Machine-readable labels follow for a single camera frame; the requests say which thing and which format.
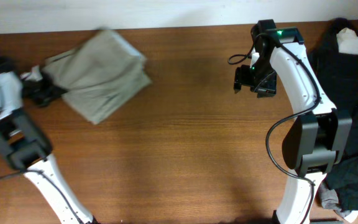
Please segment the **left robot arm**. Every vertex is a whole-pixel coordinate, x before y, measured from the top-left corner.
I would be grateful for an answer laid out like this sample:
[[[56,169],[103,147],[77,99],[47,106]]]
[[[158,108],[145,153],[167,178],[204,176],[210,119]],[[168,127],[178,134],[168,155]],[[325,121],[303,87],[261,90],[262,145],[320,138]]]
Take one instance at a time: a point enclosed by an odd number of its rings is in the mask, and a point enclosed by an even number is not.
[[[14,170],[4,178],[22,175],[32,182],[61,223],[97,223],[62,176],[49,138],[24,109],[24,98],[43,106],[61,92],[38,68],[18,75],[14,61],[0,57],[0,155]]]

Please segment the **khaki green shorts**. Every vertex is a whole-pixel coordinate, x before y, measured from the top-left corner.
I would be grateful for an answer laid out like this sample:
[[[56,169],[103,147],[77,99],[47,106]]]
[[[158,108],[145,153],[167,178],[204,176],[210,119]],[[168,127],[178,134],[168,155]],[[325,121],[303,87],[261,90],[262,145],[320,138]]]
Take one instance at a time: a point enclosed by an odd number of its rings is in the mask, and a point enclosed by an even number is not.
[[[63,88],[63,100],[99,124],[152,83],[146,57],[116,31],[102,29],[80,46],[46,59],[43,71]]]

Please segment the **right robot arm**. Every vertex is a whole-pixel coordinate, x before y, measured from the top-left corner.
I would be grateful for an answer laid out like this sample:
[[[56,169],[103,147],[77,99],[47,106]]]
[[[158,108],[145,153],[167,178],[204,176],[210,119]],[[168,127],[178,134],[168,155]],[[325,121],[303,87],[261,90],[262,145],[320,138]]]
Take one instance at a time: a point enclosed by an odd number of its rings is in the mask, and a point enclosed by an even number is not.
[[[267,131],[265,147],[273,165],[287,177],[271,223],[310,223],[319,186],[344,154],[352,119],[339,111],[319,84],[309,63],[304,39],[296,27],[277,28],[259,20],[250,34],[252,47],[234,75],[234,91],[248,86],[257,97],[273,97],[282,81],[293,113]]]

